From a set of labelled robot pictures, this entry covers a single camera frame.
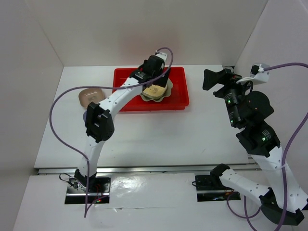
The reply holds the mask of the green scalloped bowl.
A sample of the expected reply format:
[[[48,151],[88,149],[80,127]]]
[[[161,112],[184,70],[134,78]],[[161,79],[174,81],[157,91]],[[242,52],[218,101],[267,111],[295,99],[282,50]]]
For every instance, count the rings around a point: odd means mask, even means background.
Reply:
[[[173,88],[173,83],[172,83],[172,81],[170,79],[168,79],[166,87],[167,87],[167,90],[166,90],[165,94],[159,100],[149,99],[147,97],[144,97],[142,94],[140,94],[140,96],[141,96],[142,100],[145,101],[145,102],[154,101],[156,103],[159,103],[164,98],[171,96],[172,88]]]

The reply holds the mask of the yellow square plate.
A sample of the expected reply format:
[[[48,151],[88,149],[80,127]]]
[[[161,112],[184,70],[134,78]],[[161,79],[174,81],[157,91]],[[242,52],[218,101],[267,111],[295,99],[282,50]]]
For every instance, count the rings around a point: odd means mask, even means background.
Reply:
[[[141,94],[149,99],[159,100],[165,94],[166,90],[167,87],[151,85],[147,87]]]

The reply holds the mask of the pink square plate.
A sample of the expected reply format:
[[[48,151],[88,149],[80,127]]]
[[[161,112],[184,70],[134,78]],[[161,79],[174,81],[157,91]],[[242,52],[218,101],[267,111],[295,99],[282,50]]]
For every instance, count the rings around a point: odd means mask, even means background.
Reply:
[[[99,103],[100,101],[104,100],[105,94],[100,88],[86,88],[79,93],[78,99],[80,105],[84,109],[87,109],[91,102]]]

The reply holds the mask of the purple square plate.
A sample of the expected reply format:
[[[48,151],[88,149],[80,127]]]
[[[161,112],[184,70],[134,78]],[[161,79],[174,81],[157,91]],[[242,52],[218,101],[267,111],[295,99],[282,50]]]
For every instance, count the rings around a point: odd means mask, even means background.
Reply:
[[[87,116],[87,111],[85,111],[82,116],[84,122],[86,122],[86,116]]]

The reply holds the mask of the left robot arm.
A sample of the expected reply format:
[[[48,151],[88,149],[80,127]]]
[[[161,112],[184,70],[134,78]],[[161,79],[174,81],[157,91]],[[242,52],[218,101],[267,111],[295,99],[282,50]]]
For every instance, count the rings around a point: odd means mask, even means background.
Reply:
[[[120,89],[114,91],[106,99],[88,105],[85,120],[87,135],[85,157],[82,158],[74,175],[82,191],[90,192],[95,186],[99,156],[103,145],[115,131],[116,114],[144,91],[148,86],[147,81],[158,76],[165,76],[163,70],[166,60],[167,54],[157,51],[127,77]]]

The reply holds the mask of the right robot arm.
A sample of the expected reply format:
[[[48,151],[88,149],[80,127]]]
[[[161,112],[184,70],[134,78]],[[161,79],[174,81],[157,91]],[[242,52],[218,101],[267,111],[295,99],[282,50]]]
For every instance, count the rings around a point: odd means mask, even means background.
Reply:
[[[220,164],[210,172],[212,187],[231,188],[254,201],[261,212],[278,227],[296,226],[308,208],[308,196],[302,190],[286,162],[288,148],[283,148],[274,129],[266,123],[273,114],[268,97],[253,89],[268,82],[270,67],[252,66],[250,75],[242,77],[229,69],[204,71],[203,89],[217,84],[221,88],[213,94],[224,100],[230,124],[237,128],[236,135],[246,152],[257,162],[269,184],[260,185],[238,175],[228,165]]]

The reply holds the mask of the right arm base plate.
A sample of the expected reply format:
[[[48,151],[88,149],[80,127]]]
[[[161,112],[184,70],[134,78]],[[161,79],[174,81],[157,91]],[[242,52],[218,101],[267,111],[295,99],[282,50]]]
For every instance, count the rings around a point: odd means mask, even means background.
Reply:
[[[192,186],[196,188],[198,202],[218,202],[240,200],[240,194],[234,189],[223,186],[210,175],[195,175]]]

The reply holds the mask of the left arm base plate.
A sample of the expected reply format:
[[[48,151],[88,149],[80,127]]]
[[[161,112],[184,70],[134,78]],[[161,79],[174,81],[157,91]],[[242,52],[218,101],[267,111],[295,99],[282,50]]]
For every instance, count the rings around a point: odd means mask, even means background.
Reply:
[[[78,205],[85,203],[86,188],[79,184],[75,178],[69,178],[65,201],[66,205]],[[110,177],[98,177],[96,182],[89,189],[88,203],[91,204],[96,200],[96,204],[108,204],[110,199]]]

